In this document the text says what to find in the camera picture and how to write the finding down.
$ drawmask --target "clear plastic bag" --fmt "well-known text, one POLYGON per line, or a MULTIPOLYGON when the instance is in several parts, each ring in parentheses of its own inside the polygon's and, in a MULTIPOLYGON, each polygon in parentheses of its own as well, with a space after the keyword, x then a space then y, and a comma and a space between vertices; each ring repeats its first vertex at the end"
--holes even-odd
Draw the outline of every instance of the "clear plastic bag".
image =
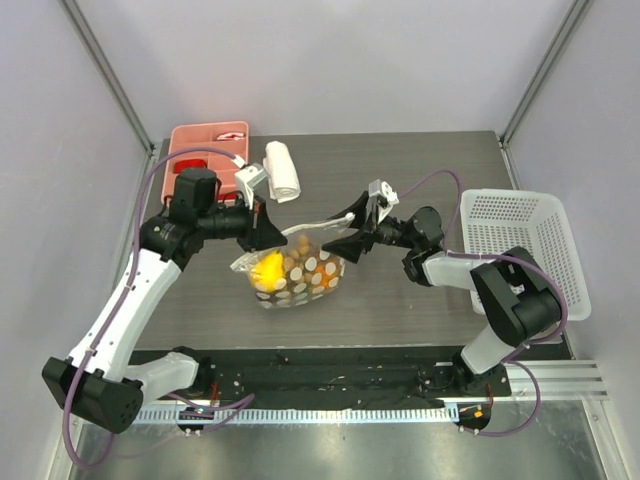
POLYGON ((282 231, 289 243, 262 252, 245 253, 231 270, 247 274, 260 305, 289 308, 305 305, 333 292, 344 275, 345 261, 321 250, 353 221, 348 213, 336 220, 305 223, 282 231))

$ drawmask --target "white basket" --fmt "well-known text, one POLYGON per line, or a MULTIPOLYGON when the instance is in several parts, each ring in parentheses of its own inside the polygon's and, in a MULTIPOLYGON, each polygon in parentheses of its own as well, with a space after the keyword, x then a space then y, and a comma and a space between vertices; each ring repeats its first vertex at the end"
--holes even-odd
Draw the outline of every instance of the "white basket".
MULTIPOLYGON (((567 214, 556 197, 517 190, 467 190, 460 217, 466 252, 503 253, 522 246, 564 293, 569 320, 584 320, 591 314, 567 214)), ((476 293, 471 301, 474 311, 484 314, 476 293)))

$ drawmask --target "orange item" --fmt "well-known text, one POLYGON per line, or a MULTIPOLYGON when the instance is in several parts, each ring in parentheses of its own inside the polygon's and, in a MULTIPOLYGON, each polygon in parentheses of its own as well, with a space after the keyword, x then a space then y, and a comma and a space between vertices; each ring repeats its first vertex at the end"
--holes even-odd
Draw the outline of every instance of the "orange item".
MULTIPOLYGON (((246 162, 249 158, 249 125, 246 122, 222 122, 181 125, 173 129, 171 133, 171 143, 169 144, 169 153, 185 148, 197 147, 220 148, 234 155, 241 156, 246 162), (218 137, 227 133, 242 133, 244 137, 233 140, 217 140, 218 137)), ((185 160, 204 160, 206 162, 206 168, 216 172, 216 175, 222 182, 218 200, 222 201, 225 194, 233 192, 236 189, 235 173, 239 168, 233 164, 230 158, 217 153, 202 151, 185 153, 167 162, 164 184, 160 196, 161 201, 167 195, 173 195, 176 177, 180 173, 175 171, 176 164, 185 160)))

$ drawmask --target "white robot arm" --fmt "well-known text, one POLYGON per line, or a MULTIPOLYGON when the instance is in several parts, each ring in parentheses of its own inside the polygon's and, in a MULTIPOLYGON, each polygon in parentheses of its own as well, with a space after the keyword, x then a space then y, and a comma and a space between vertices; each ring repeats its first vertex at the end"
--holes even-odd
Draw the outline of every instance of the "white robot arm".
POLYGON ((160 299, 205 240, 235 238, 245 251, 287 243, 269 220, 264 200, 253 194, 253 187, 264 178, 266 173, 259 165, 242 168, 236 173, 241 200, 226 205, 215 198, 214 172, 188 169, 178 176, 168 209, 140 228, 141 249, 133 283, 127 282, 132 254, 125 275, 89 332, 66 359, 52 357, 44 366, 42 376, 60 407, 65 405, 72 379, 81 375, 72 413, 121 433, 146 403, 176 390, 201 393, 211 385, 210 359, 185 347, 143 365, 128 365, 129 359, 160 299), (129 291, 107 324, 123 289, 129 291), (93 348, 105 325, 108 328, 93 348), (87 352, 92 352, 88 362, 84 360, 87 352))
POLYGON ((522 265, 539 268, 527 250, 512 248, 500 255, 501 260, 449 256, 440 247, 444 233, 438 212, 422 207, 401 221, 389 216, 397 203, 398 197, 387 182, 372 182, 352 206, 336 215, 354 212, 350 227, 357 231, 322 248, 353 263, 375 243, 407 248, 403 264, 412 282, 477 292, 489 325, 453 358, 460 386, 481 383, 505 357, 560 320, 561 302, 556 291, 522 265), (516 294, 512 287, 524 289, 516 294))

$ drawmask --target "rolled towel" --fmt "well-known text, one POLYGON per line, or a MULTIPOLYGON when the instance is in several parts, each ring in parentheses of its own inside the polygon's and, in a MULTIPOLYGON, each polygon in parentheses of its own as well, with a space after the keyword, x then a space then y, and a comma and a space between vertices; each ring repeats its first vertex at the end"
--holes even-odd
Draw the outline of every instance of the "rolled towel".
POLYGON ((300 182, 289 149, 282 142, 269 142, 267 156, 262 162, 269 174, 269 193, 278 203, 289 202, 300 196, 300 182))

